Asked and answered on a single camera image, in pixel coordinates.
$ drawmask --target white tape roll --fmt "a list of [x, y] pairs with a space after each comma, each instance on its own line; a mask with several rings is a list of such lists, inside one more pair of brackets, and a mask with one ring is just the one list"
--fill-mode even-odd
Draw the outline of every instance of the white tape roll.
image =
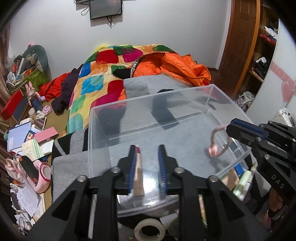
[[[154, 226], [159, 230], [157, 236], [147, 236], [143, 234], [142, 228], [146, 226]], [[165, 237], [165, 228], [160, 221], [152, 218], [144, 219], [135, 227], [135, 237], [138, 241], [161, 241]]]

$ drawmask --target colorful blanket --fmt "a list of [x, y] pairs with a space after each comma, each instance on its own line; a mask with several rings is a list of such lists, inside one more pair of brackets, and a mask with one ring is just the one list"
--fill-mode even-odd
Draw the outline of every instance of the colorful blanket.
[[110, 46], [95, 52], [82, 67], [69, 104], [67, 134], [86, 128], [91, 108], [124, 99], [123, 80], [116, 69], [129, 67], [139, 56], [173, 50], [164, 45]]

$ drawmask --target orange quilted coat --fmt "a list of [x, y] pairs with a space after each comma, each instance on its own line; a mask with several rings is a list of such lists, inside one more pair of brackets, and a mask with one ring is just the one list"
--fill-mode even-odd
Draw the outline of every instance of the orange quilted coat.
[[211, 75], [206, 66], [195, 63], [190, 55], [154, 52], [138, 57], [131, 66], [131, 77], [166, 74], [188, 85], [210, 84]]

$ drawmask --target transparent storage bin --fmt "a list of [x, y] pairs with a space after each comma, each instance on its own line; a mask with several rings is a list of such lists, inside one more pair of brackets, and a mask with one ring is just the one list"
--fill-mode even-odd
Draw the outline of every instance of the transparent storage bin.
[[[140, 147], [144, 196], [118, 196], [118, 217], [147, 213], [169, 206], [178, 196], [159, 191], [157, 149], [164, 144], [168, 156], [192, 174], [223, 177], [250, 154], [250, 148], [232, 139], [229, 149], [210, 158], [208, 148], [213, 128], [234, 118], [251, 120], [215, 85], [162, 92], [91, 109], [89, 121], [89, 176], [101, 175], [128, 155], [130, 145]], [[222, 149], [226, 131], [216, 133]]]

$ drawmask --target brown curtain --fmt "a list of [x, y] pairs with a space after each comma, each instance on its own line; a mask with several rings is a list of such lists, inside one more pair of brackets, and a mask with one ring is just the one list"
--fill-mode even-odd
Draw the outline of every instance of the brown curtain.
[[[11, 97], [11, 94], [6, 87], [6, 80], [3, 77], [7, 74], [7, 69], [5, 68], [4, 61], [5, 57], [8, 56], [9, 29], [10, 26], [7, 27], [3, 35], [0, 37], [0, 111], [2, 111], [3, 107]], [[8, 124], [3, 121], [2, 117], [0, 116], [0, 187], [1, 191], [7, 194], [10, 193], [9, 175], [6, 172], [4, 165], [6, 164], [5, 159], [12, 158], [12, 155], [7, 152], [7, 142], [3, 139], [3, 135], [8, 129]]]

